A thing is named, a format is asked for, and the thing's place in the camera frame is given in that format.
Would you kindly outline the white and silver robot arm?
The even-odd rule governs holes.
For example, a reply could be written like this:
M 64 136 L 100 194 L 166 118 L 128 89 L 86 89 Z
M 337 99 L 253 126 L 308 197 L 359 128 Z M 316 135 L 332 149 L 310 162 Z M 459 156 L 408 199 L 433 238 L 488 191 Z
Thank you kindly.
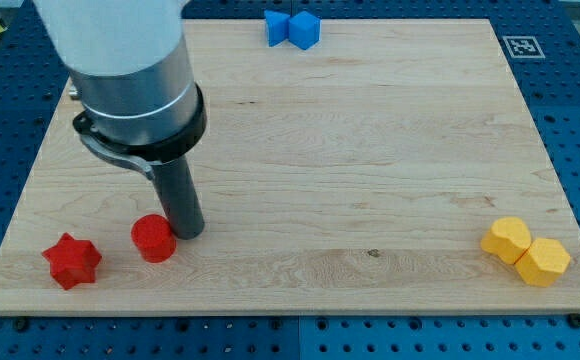
M 203 132 L 181 12 L 185 0 L 35 0 L 84 113 L 74 127 L 96 157 L 150 180 L 185 174 Z

